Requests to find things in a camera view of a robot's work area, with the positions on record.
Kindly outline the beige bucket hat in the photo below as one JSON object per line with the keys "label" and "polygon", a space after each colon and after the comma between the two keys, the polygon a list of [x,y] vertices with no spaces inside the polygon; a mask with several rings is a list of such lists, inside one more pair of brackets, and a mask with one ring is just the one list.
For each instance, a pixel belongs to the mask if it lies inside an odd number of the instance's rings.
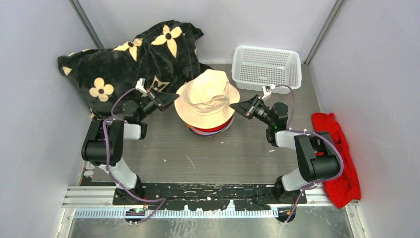
{"label": "beige bucket hat", "polygon": [[226,123],[235,113],[231,104],[240,101],[240,93],[230,84],[224,71],[207,69],[181,86],[174,106],[188,125],[211,129]]}

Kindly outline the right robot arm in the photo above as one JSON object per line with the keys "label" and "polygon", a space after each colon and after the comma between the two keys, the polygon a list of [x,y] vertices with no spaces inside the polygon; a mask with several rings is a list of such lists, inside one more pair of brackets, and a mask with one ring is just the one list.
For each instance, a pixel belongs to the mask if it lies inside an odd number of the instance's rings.
{"label": "right robot arm", "polygon": [[298,131],[288,127],[286,104],[277,102],[270,108],[256,95],[230,107],[247,119],[257,118],[265,123],[269,144],[296,152],[297,168],[279,176],[274,184],[272,192],[278,202],[286,204],[303,189],[333,180],[344,171],[343,159],[327,131]]}

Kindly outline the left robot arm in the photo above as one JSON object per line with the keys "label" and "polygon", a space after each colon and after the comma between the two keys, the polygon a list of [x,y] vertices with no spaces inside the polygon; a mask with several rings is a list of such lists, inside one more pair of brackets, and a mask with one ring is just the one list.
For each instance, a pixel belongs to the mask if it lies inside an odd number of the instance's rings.
{"label": "left robot arm", "polygon": [[147,135],[143,122],[155,110],[165,111],[178,94],[146,90],[147,99],[137,103],[126,101],[123,116],[93,120],[81,148],[82,159],[107,173],[116,185],[115,194],[133,205],[148,202],[140,177],[123,159],[126,140],[141,140]]}

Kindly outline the orange bucket hat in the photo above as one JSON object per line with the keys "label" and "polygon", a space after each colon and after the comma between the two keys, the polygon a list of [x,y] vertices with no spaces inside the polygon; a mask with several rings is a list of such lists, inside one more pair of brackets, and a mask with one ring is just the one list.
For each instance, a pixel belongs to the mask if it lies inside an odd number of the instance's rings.
{"label": "orange bucket hat", "polygon": [[189,124],[187,124],[187,127],[188,127],[188,129],[189,129],[191,132],[196,133],[195,129],[194,129],[192,126],[190,126]]}

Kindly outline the white plastic basket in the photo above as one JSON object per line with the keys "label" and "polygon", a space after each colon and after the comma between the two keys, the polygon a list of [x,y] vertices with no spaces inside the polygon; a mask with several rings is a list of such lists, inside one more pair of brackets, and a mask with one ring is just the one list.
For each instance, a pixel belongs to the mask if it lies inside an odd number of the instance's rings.
{"label": "white plastic basket", "polygon": [[232,62],[237,88],[260,91],[263,86],[285,84],[299,89],[302,82],[300,56],[295,51],[238,46]]}

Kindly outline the blue bucket hat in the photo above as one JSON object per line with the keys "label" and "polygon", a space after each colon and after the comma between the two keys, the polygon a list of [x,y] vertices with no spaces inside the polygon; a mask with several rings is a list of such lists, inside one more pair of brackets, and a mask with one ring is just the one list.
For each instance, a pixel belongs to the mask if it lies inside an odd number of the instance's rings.
{"label": "blue bucket hat", "polygon": [[203,132],[203,131],[196,131],[196,133],[193,133],[194,135],[202,136],[202,137],[212,137],[216,136],[218,134],[221,134],[223,130],[215,131],[215,132]]}

